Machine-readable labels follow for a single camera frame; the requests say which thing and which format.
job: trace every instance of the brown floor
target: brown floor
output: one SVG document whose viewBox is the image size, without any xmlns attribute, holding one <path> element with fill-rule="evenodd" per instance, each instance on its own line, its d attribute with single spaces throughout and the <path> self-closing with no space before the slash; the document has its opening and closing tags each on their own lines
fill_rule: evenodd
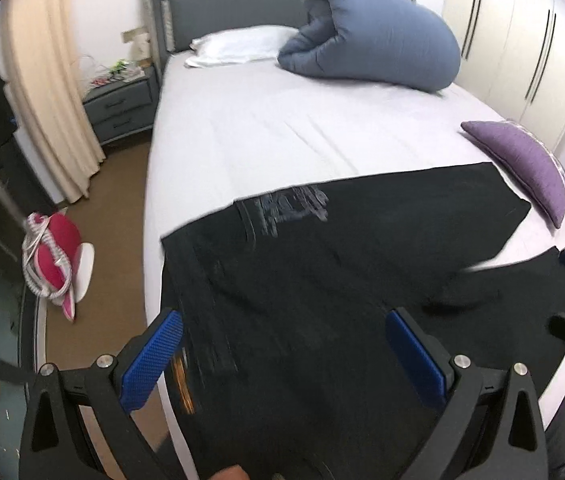
<svg viewBox="0 0 565 480">
<path fill-rule="evenodd" d="M 142 222 L 149 142 L 109 153 L 93 177 L 89 199 L 71 205 L 67 215 L 85 242 L 96 248 L 94 273 L 85 298 L 68 322 L 51 305 L 47 317 L 47 361 L 60 369 L 89 366 L 99 355 L 117 354 L 146 327 L 142 276 Z M 85 422 L 104 468 L 124 479 L 90 408 Z M 156 390 L 133 419 L 156 449 L 167 434 Z"/>
</svg>

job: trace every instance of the black handle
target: black handle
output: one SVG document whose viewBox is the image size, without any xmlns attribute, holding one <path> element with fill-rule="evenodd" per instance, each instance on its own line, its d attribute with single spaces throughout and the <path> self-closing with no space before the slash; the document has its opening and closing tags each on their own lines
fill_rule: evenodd
<svg viewBox="0 0 565 480">
<path fill-rule="evenodd" d="M 127 119 L 124 123 L 114 124 L 114 128 L 120 128 L 121 126 L 125 126 L 125 124 L 131 123 L 132 119 Z"/>
<path fill-rule="evenodd" d="M 545 63 L 543 64 L 543 70 L 541 71 L 541 76 L 538 78 L 536 83 L 536 90 L 533 91 L 533 96 L 531 96 L 530 104 L 533 105 L 533 100 L 536 99 L 536 94 L 538 93 L 538 88 L 541 86 L 541 81 L 545 75 L 545 69 L 547 68 L 547 62 L 549 61 L 549 53 L 551 52 L 551 45 L 554 42 L 554 31 L 556 30 L 556 14 L 554 14 L 554 20 L 551 24 L 551 37 L 549 38 L 549 47 L 547 48 L 547 56 L 545 56 Z"/>
<path fill-rule="evenodd" d="M 531 92 L 531 87 L 533 86 L 533 80 L 536 79 L 536 74 L 538 73 L 538 67 L 541 65 L 541 59 L 543 58 L 543 50 L 545 50 L 545 43 L 547 41 L 547 31 L 549 30 L 549 16 L 551 11 L 547 10 L 547 22 L 545 23 L 545 35 L 543 36 L 543 45 L 541 45 L 541 52 L 538 54 L 538 61 L 536 62 L 536 68 L 533 70 L 533 75 L 531 76 L 531 81 L 529 82 L 529 87 L 527 88 L 527 93 L 525 94 L 525 101 L 529 97 L 529 92 Z"/>
<path fill-rule="evenodd" d="M 476 7 L 476 0 L 471 1 L 471 12 L 469 13 L 469 21 L 467 22 L 467 30 L 465 31 L 465 39 L 463 40 L 463 48 L 461 49 L 461 57 L 465 52 L 467 46 L 467 38 L 469 38 L 469 29 L 471 28 L 471 19 L 474 17 L 474 8 Z"/>
<path fill-rule="evenodd" d="M 479 15 L 480 15 L 480 4 L 482 0 L 479 0 L 478 8 L 476 9 L 476 19 L 474 20 L 474 28 L 471 29 L 471 37 L 469 38 L 469 44 L 467 45 L 467 54 L 465 54 L 465 59 L 469 59 L 469 51 L 471 50 L 471 44 L 474 42 L 474 34 L 476 34 L 476 25 L 479 22 Z"/>
<path fill-rule="evenodd" d="M 120 101 L 116 101 L 115 103 L 109 103 L 108 105 L 105 105 L 105 108 L 111 108 L 113 106 L 118 106 L 121 105 L 125 102 L 125 99 L 120 99 Z"/>
</svg>

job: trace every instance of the mattress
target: mattress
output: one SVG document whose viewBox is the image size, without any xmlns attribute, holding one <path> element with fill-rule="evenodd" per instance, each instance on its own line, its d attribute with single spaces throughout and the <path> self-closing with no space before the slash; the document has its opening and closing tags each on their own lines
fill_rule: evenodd
<svg viewBox="0 0 565 480">
<path fill-rule="evenodd" d="M 427 94 L 388 84 L 305 78 L 273 60 L 185 68 L 188 56 L 191 52 L 169 60 L 154 123 L 144 224 L 148 322 L 160 310 L 160 238 L 176 228 L 237 198 L 281 187 L 490 161 L 460 124 L 502 120 L 454 84 Z M 514 192 L 529 200 L 499 169 Z M 565 247 L 565 219 L 554 229 L 532 202 L 500 254 L 479 267 L 527 260 L 552 246 Z M 179 430 L 164 381 L 159 386 L 176 442 Z M 564 396 L 565 357 L 540 398 L 545 427 Z"/>
</svg>

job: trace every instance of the rolled blue comforter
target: rolled blue comforter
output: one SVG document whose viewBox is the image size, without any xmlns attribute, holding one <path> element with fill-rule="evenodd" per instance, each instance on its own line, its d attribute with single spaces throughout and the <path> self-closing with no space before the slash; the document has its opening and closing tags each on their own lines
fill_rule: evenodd
<svg viewBox="0 0 565 480">
<path fill-rule="evenodd" d="M 435 12 L 411 0 L 304 0 L 310 22 L 283 46 L 285 70 L 437 91 L 461 65 L 456 39 Z"/>
</svg>

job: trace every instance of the curtain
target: curtain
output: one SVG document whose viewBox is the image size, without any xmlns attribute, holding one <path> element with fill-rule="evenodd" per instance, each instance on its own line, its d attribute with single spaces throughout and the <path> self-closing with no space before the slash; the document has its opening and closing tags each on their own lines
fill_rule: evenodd
<svg viewBox="0 0 565 480">
<path fill-rule="evenodd" d="M 1 38 L 14 111 L 69 202 L 104 154 L 82 105 L 69 0 L 6 0 Z"/>
</svg>

